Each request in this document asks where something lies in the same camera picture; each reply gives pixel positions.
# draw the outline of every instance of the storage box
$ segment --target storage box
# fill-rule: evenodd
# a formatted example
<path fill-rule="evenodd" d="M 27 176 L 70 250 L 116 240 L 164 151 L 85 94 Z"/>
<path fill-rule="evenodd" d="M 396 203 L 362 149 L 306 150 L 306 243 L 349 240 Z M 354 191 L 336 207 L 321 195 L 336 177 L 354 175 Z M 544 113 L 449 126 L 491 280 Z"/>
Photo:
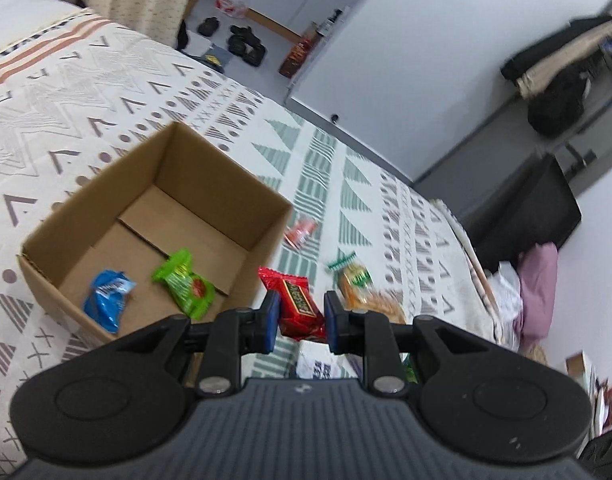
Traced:
<path fill-rule="evenodd" d="M 584 391 L 592 397 L 595 393 L 595 367 L 586 352 L 578 352 L 566 358 L 565 370 L 569 377 L 573 378 Z"/>
<path fill-rule="evenodd" d="M 23 243 L 19 265 L 37 302 L 99 342 L 115 336 L 83 311 L 93 278 L 122 270 L 137 283 L 118 337 L 180 310 L 150 276 L 188 248 L 218 293 L 202 321 L 251 306 L 257 268 L 281 243 L 291 203 L 196 132 L 173 123 L 107 167 Z"/>

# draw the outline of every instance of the floor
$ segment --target floor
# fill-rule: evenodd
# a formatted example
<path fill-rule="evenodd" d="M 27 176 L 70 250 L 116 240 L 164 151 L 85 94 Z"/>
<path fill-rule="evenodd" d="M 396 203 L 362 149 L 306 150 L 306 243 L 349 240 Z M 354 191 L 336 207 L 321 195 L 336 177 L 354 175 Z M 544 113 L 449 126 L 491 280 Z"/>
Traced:
<path fill-rule="evenodd" d="M 231 79 L 253 89 L 273 101 L 282 104 L 288 92 L 289 79 L 280 75 L 277 69 L 290 51 L 292 43 L 286 38 L 275 34 L 271 30 L 259 25 L 246 18 L 238 20 L 226 16 L 219 9 L 215 8 L 215 0 L 198 0 L 193 7 L 189 17 L 186 19 L 190 43 L 186 48 L 187 53 L 193 56 L 201 56 L 206 50 L 216 56 L 224 65 L 224 73 Z M 212 46 L 208 46 L 206 38 L 198 34 L 193 34 L 197 26 L 205 19 L 215 16 L 220 20 L 220 27 L 215 34 L 209 38 Z M 250 26 L 253 33 L 262 41 L 266 47 L 266 57 L 262 64 L 255 68 L 244 63 L 241 58 L 233 56 L 227 50 L 227 40 L 230 37 L 230 26 L 238 27 Z"/>

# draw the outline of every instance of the white bedding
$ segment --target white bedding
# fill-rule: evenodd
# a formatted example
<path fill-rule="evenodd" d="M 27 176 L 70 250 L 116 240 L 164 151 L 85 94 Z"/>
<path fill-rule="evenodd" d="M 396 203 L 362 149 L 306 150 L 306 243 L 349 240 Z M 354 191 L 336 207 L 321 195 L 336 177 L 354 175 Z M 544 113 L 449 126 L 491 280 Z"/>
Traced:
<path fill-rule="evenodd" d="M 409 321 L 432 314 L 494 339 L 464 244 L 443 213 L 404 183 L 169 47 L 89 9 L 60 20 L 74 8 L 23 1 L 14 9 L 23 8 L 25 19 L 0 1 L 0 24 L 15 23 L 0 44 L 23 30 L 36 36 L 0 55 L 0 476 L 24 460 L 8 416 L 17 387 L 87 350 L 78 327 L 57 325 L 36 304 L 17 267 L 20 244 L 80 186 L 171 120 L 187 123 L 296 212 L 318 220 L 299 253 L 281 246 L 271 263 L 308 276 L 314 298 L 332 287 L 326 263 L 356 251 Z M 56 24 L 46 23 L 46 12 Z M 244 360 L 243 376 L 284 376 L 295 349 L 278 338 L 273 354 Z"/>
<path fill-rule="evenodd" d="M 78 10 L 59 0 L 0 0 L 0 51 Z"/>

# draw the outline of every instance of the shoe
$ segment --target shoe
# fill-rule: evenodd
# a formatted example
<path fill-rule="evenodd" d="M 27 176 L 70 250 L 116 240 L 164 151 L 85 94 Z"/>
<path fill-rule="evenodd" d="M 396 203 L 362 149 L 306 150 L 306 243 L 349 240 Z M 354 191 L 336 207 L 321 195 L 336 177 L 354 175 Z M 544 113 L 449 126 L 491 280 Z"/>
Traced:
<path fill-rule="evenodd" d="M 220 20 L 213 16 L 212 18 L 206 18 L 200 23 L 199 27 L 197 27 L 197 33 L 205 38 L 210 38 L 218 28 L 220 28 Z"/>
<path fill-rule="evenodd" d="M 228 51 L 234 56 L 243 57 L 246 55 L 246 43 L 241 36 L 234 34 L 228 38 Z"/>
<path fill-rule="evenodd" d="M 249 52 L 244 54 L 241 59 L 243 59 L 244 62 L 248 63 L 250 66 L 259 66 L 262 64 L 262 60 L 264 59 L 265 55 L 266 47 L 259 43 L 258 45 L 254 46 Z"/>
<path fill-rule="evenodd" d="M 231 25 L 230 31 L 235 35 L 239 36 L 244 40 L 248 46 L 257 46 L 261 44 L 261 40 L 253 34 L 253 29 L 250 27 L 238 27 L 237 25 Z"/>

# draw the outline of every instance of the pink cloth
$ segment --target pink cloth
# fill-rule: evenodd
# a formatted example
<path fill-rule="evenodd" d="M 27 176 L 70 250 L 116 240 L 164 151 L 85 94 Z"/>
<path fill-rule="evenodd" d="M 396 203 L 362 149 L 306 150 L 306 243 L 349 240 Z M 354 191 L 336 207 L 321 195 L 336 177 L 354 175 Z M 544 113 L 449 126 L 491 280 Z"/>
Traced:
<path fill-rule="evenodd" d="M 548 335 L 555 307 L 557 283 L 557 247 L 535 245 L 523 257 L 517 269 L 524 302 L 514 328 L 522 335 L 522 346 L 530 347 Z"/>

